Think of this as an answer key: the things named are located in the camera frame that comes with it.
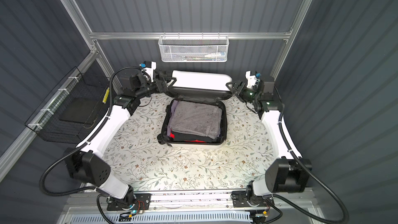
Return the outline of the white hard-shell suitcase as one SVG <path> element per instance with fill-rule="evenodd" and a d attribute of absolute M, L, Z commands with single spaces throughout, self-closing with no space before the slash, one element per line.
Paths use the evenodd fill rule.
<path fill-rule="evenodd" d="M 157 136 L 158 143 L 171 147 L 216 149 L 227 139 L 228 121 L 224 101 L 232 93 L 226 74 L 173 71 L 177 82 L 166 95 L 172 98 Z"/>

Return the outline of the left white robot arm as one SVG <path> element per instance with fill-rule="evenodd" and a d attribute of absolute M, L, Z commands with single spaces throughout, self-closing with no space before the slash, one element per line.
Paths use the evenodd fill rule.
<path fill-rule="evenodd" d="M 143 69 L 133 75 L 131 87 L 122 94 L 109 96 L 111 106 L 94 130 L 74 149 L 64 154 L 69 176 L 86 187 L 73 190 L 75 194 L 84 190 L 95 190 L 123 206 L 134 205 L 136 197 L 132 186 L 117 178 L 104 160 L 108 144 L 119 128 L 134 114 L 141 99 L 155 93 L 165 93 L 175 82 L 172 72 Z"/>

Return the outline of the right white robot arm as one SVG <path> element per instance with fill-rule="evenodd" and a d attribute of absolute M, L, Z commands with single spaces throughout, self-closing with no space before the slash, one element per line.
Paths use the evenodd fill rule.
<path fill-rule="evenodd" d="M 294 152 L 309 169 L 312 164 L 302 158 L 292 142 L 281 116 L 284 105 L 278 90 L 272 88 L 268 91 L 261 83 L 252 88 L 244 82 L 227 83 L 226 86 L 241 102 L 253 105 L 271 137 L 276 155 L 263 176 L 252 180 L 245 191 L 232 192 L 234 206 L 267 206 L 273 201 L 273 193 L 302 193 L 307 186 L 309 174 L 300 167 L 291 153 Z"/>

